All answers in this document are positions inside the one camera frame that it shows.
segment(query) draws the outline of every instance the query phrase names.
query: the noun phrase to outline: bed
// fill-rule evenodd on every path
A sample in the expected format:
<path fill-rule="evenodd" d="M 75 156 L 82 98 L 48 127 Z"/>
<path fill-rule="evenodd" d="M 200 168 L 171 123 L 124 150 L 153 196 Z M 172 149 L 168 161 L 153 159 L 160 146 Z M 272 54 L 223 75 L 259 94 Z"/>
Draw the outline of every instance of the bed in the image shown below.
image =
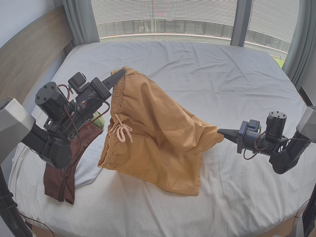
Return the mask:
<path fill-rule="evenodd" d="M 291 137 L 306 109 L 268 53 L 235 46 L 180 41 L 81 45 L 53 80 L 67 83 L 78 71 L 87 81 L 103 80 L 122 66 L 144 73 L 184 108 L 220 128 L 238 129 L 249 119 L 265 128 L 269 111 L 279 110 L 288 117 L 284 134 Z M 36 107 L 32 115 L 42 127 L 45 114 Z M 19 144 L 9 189 L 21 213 L 66 237 L 257 236 L 292 217 L 309 198 L 316 181 L 315 145 L 283 175 L 272 170 L 267 156 L 246 161 L 236 150 L 224 140 L 202 153 L 197 197 L 102 169 L 93 183 L 75 190 L 70 205 L 44 195 L 45 162 Z"/>

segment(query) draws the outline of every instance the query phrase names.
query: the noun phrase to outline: grass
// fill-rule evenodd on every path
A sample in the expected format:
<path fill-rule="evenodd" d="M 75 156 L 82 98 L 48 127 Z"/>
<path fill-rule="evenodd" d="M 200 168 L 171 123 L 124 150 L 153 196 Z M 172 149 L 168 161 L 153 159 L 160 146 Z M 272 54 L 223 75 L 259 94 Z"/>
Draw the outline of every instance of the grass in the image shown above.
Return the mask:
<path fill-rule="evenodd" d="M 272 58 L 278 63 L 278 65 L 279 65 L 280 67 L 283 66 L 283 63 L 284 63 L 285 60 L 280 59 L 280 58 L 276 58 L 276 57 L 273 57 L 273 56 L 272 56 Z"/>

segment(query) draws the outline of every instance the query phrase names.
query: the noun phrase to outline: wooden headboard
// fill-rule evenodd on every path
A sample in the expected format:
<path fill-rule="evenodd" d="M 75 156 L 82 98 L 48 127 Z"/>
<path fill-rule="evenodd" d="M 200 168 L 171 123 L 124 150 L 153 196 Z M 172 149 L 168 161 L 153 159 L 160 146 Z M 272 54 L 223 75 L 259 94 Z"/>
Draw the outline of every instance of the wooden headboard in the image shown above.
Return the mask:
<path fill-rule="evenodd" d="M 36 80 L 72 38 L 63 6 L 13 36 L 0 48 L 0 101 L 10 96 L 22 104 Z"/>

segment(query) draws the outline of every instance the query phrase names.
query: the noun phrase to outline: brown garment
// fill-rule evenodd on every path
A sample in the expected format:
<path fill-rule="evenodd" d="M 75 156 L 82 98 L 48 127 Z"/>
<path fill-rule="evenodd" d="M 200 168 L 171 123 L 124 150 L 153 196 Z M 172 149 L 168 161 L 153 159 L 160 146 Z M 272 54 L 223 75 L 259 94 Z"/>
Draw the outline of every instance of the brown garment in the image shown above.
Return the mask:
<path fill-rule="evenodd" d="M 201 152 L 221 142 L 217 126 L 209 125 L 181 107 L 155 82 L 126 68 L 113 87 L 111 119 L 98 167 L 117 170 L 174 193 L 197 196 Z M 125 142 L 117 125 L 126 130 Z"/>
<path fill-rule="evenodd" d="M 75 171 L 78 162 L 86 148 L 93 140 L 103 132 L 94 124 L 89 124 L 79 132 L 81 147 L 77 155 L 71 159 L 68 167 L 64 169 L 56 169 L 52 165 L 46 163 L 44 172 L 45 195 L 50 196 L 59 202 L 64 199 L 70 204 L 75 201 Z M 70 143 L 71 155 L 78 149 L 78 138 L 74 137 Z"/>

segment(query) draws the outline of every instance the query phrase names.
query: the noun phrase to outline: white wall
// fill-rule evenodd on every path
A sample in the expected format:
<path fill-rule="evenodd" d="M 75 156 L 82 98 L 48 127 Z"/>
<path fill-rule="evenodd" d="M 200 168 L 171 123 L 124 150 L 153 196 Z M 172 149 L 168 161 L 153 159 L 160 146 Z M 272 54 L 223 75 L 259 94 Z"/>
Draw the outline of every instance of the white wall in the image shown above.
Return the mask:
<path fill-rule="evenodd" d="M 316 105 L 316 50 L 311 58 L 307 70 L 302 79 L 301 86 L 305 90 L 307 96 Z"/>
<path fill-rule="evenodd" d="M 0 47 L 28 24 L 54 8 L 53 0 L 0 0 Z M 45 84 L 51 80 L 64 58 L 64 52 L 60 53 L 57 59 L 48 68 L 47 72 L 37 81 L 35 84 L 36 88 L 42 83 Z M 32 110 L 34 107 L 32 97 L 29 97 L 28 100 L 23 103 L 23 106 L 25 106 L 28 111 Z M 1 164 L 6 180 L 11 171 L 11 159 L 13 155 L 14 152 Z M 0 229 L 0 237 L 13 236 L 1 218 Z"/>

